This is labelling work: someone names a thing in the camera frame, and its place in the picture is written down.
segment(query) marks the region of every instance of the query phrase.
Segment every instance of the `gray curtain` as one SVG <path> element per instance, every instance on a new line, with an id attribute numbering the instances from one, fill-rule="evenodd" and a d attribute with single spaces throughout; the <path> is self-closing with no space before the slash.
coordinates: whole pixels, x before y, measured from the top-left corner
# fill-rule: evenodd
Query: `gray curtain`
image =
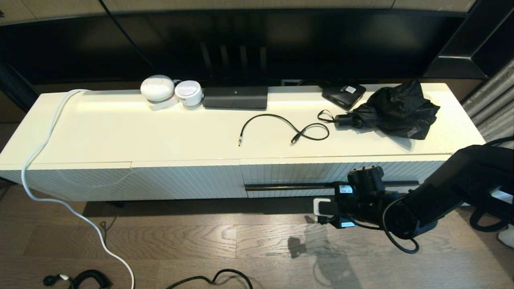
<path id="1" fill-rule="evenodd" d="M 486 141 L 514 135 L 514 59 L 462 106 Z M 514 149 L 514 142 L 501 146 Z"/>

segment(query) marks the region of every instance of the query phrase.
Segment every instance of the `white cable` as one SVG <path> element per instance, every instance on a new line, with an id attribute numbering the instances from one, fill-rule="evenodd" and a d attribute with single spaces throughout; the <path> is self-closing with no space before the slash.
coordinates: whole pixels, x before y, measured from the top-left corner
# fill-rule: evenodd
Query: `white cable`
<path id="1" fill-rule="evenodd" d="M 31 199 L 33 199 L 34 201 L 38 201 L 38 202 L 51 202 L 51 203 L 58 203 L 58 204 L 61 204 L 61 205 L 64 205 L 66 208 L 68 208 L 68 210 L 70 210 L 74 215 L 76 215 L 77 217 L 83 219 L 84 221 L 86 221 L 88 224 L 90 224 L 98 233 L 98 236 L 100 237 L 100 242 L 102 243 L 102 247 L 103 249 L 111 256 L 113 256 L 114 258 L 118 259 L 121 263 L 123 263 L 123 265 L 125 265 L 125 267 L 127 267 L 128 269 L 128 272 L 130 273 L 130 277 L 131 277 L 131 280 L 132 280 L 132 287 L 131 289 L 134 289 L 134 272 L 132 272 L 132 269 L 130 268 L 129 264 L 127 264 L 127 262 L 125 260 L 123 260 L 120 256 L 114 254 L 113 252 L 109 251 L 109 249 L 107 249 L 107 246 L 105 246 L 105 242 L 103 241 L 103 236 L 102 236 L 102 232 L 100 231 L 100 229 L 98 228 L 97 225 L 95 225 L 93 222 L 91 222 L 91 220 L 89 220 L 88 218 L 84 217 L 83 215 L 77 213 L 69 204 L 67 204 L 66 202 L 63 202 L 61 200 L 55 200 L 55 199 L 52 199 L 52 198 L 38 198 L 38 197 L 35 197 L 32 192 L 30 191 L 28 185 L 27 185 L 27 180 L 26 180 L 26 172 L 27 172 L 27 169 L 29 167 L 29 165 L 32 163 L 32 161 L 34 160 L 34 158 L 41 152 L 41 150 L 46 146 L 46 144 L 48 143 L 48 141 L 50 140 L 50 136 L 52 135 L 52 131 L 53 131 L 53 128 L 55 127 L 55 124 L 61 114 L 61 111 L 62 111 L 62 108 L 64 107 L 64 104 L 67 102 L 67 100 L 72 96 L 74 95 L 75 93 L 77 92 L 87 92 L 89 90 L 87 89 L 74 89 L 72 91 L 68 91 L 68 93 L 66 93 L 63 98 L 61 99 L 61 102 L 59 102 L 58 106 L 57 106 L 57 109 L 56 109 L 56 112 L 54 113 L 53 117 L 52 117 L 52 121 L 50 123 L 50 128 L 48 129 L 48 134 L 46 135 L 46 138 L 45 140 L 41 143 L 41 145 L 36 148 L 28 157 L 27 157 L 27 160 L 25 161 L 25 163 L 23 164 L 23 167 L 22 167 L 22 185 L 23 187 L 25 188 L 25 191 L 27 192 L 27 195 L 29 195 L 29 197 Z"/>

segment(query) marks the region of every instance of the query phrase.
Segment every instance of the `black umbrella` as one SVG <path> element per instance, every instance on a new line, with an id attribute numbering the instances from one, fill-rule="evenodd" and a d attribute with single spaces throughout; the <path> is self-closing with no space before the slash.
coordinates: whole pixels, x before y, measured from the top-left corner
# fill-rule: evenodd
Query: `black umbrella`
<path id="1" fill-rule="evenodd" d="M 439 106 L 423 97 L 419 79 L 397 87 L 383 87 L 370 96 L 368 101 L 345 115 L 332 120 L 336 127 L 379 128 L 393 136 L 425 139 L 435 122 Z"/>

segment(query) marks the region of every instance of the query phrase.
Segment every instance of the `wooden floor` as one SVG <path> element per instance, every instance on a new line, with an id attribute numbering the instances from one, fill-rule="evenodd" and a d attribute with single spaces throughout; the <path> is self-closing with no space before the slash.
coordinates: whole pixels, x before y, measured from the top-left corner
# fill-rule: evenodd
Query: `wooden floor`
<path id="1" fill-rule="evenodd" d="M 1 288 L 44 288 L 47 275 L 75 276 L 92 268 L 104 272 L 113 288 L 130 287 L 125 267 L 103 251 L 84 221 L 58 204 L 33 202 L 21 186 L 3 191 Z M 244 272 L 254 288 L 514 288 L 514 249 L 495 233 L 473 231 L 466 208 L 418 237 L 421 251 L 407 255 L 383 232 L 315 224 L 311 198 L 72 206 L 97 224 L 105 222 L 107 245 L 132 266 L 136 288 L 212 278 L 223 268 Z M 216 288 L 246 288 L 230 274 L 220 281 L 226 283 Z M 53 288 L 67 287 L 61 281 Z M 179 288 L 208 287 L 196 280 Z M 88 280 L 81 288 L 98 286 Z"/>

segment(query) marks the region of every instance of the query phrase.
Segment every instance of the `cabinet top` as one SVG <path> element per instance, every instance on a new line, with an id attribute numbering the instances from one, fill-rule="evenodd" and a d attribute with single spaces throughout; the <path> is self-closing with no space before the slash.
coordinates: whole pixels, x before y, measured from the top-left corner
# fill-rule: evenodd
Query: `cabinet top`
<path id="1" fill-rule="evenodd" d="M 366 102 L 379 88 L 395 85 L 364 85 L 366 93 L 354 107 Z M 264 112 L 209 110 L 202 106 L 187 109 L 182 104 L 153 112 L 137 90 L 77 93 L 66 103 L 50 142 L 33 163 L 173 161 L 179 165 L 182 161 L 194 161 L 212 165 L 217 160 L 220 164 L 223 160 L 241 159 L 251 163 L 252 159 L 262 162 L 263 158 L 319 162 L 319 158 L 345 156 L 448 155 L 484 143 L 446 84 L 423 83 L 422 88 L 425 98 L 440 106 L 425 140 L 392 137 L 380 131 L 338 131 L 328 123 L 328 139 L 300 138 L 291 146 L 295 132 L 282 120 L 262 117 L 247 125 L 240 147 L 237 141 L 243 124 Z M 0 154 L 0 169 L 21 167 L 44 139 L 63 95 L 40 95 Z M 265 113 L 283 116 L 301 129 L 318 122 L 317 114 L 324 109 L 333 115 L 345 113 L 325 100 L 317 86 L 270 87 Z M 313 137 L 325 133 L 322 128 L 307 131 Z"/>

